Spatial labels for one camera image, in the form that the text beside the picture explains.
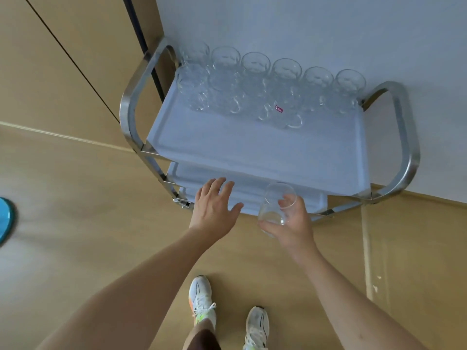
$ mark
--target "wooden panel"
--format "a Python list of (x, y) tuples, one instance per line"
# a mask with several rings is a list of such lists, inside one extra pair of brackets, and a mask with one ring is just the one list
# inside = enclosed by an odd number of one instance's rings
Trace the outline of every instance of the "wooden panel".
[[(0, 196), (20, 212), (15, 233), (0, 248), (2, 349), (33, 348), (190, 221), (190, 211), (173, 204), (128, 152), (0, 127), (0, 161), (8, 162), (0, 165)], [(323, 253), (364, 290), (359, 210), (315, 227)], [(181, 349), (193, 325), (188, 288), (201, 273), (213, 284), (224, 350), (242, 347), (254, 305), (269, 312), (270, 349), (341, 349), (302, 271), (246, 215), (190, 272), (152, 349)]]
[[(116, 117), (120, 99), (143, 53), (122, 0), (30, 0)], [(161, 100), (152, 78), (138, 101), (143, 141)]]
[(25, 0), (0, 1), (0, 121), (127, 147), (117, 120)]
[(400, 195), (364, 216), (375, 302), (430, 349), (465, 348), (467, 209)]

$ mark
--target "finger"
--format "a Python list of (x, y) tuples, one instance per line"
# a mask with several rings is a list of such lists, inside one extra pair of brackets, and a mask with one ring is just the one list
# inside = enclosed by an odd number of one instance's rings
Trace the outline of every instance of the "finger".
[(201, 191), (202, 190), (203, 190), (203, 187), (199, 188), (198, 192), (196, 193), (195, 202), (197, 202), (199, 200), (199, 198), (201, 198)]
[(220, 192), (220, 196), (222, 196), (223, 199), (229, 200), (234, 184), (235, 182), (230, 181), (224, 185), (224, 187), (222, 188), (222, 191)]
[(230, 210), (230, 215), (232, 216), (232, 219), (234, 221), (237, 221), (238, 216), (240, 215), (240, 212), (242, 211), (243, 203), (239, 202), (235, 204), (235, 206)]
[(220, 187), (222, 187), (222, 184), (227, 180), (227, 178), (218, 178), (214, 181), (214, 183), (211, 185), (211, 189), (209, 189), (209, 192), (214, 195), (219, 194)]
[(205, 196), (207, 195), (207, 193), (209, 193), (209, 189), (211, 189), (211, 185), (213, 184), (215, 180), (216, 178), (212, 178), (203, 185), (203, 188), (201, 190), (201, 196)]
[(272, 222), (264, 221), (264, 220), (259, 220), (258, 226), (260, 226), (260, 228), (263, 231), (270, 233), (276, 238), (281, 235), (284, 229), (283, 225), (278, 225), (277, 223), (272, 223)]

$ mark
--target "floor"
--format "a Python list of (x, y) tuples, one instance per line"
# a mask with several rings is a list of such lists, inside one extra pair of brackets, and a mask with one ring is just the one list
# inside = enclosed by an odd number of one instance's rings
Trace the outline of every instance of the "floor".
[[(190, 211), (173, 204), (134, 153), (0, 126), (0, 195), (19, 209), (0, 248), (0, 348), (31, 349), (90, 295), (174, 241)], [(240, 349), (254, 305), (271, 321), (268, 347), (341, 349), (314, 290), (252, 216), (195, 265), (152, 349), (181, 348), (187, 293), (208, 275), (224, 350)], [(360, 210), (316, 223), (318, 246), (361, 291)]]

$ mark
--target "white sneaker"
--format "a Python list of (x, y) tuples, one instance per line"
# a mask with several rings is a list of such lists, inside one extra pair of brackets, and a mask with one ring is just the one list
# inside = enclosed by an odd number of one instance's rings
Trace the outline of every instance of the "white sneaker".
[(253, 307), (247, 317), (247, 336), (243, 350), (268, 350), (269, 318), (262, 307)]
[(190, 286), (188, 301), (195, 318), (195, 325), (207, 318), (216, 329), (216, 304), (213, 303), (211, 284), (204, 275), (196, 276)]

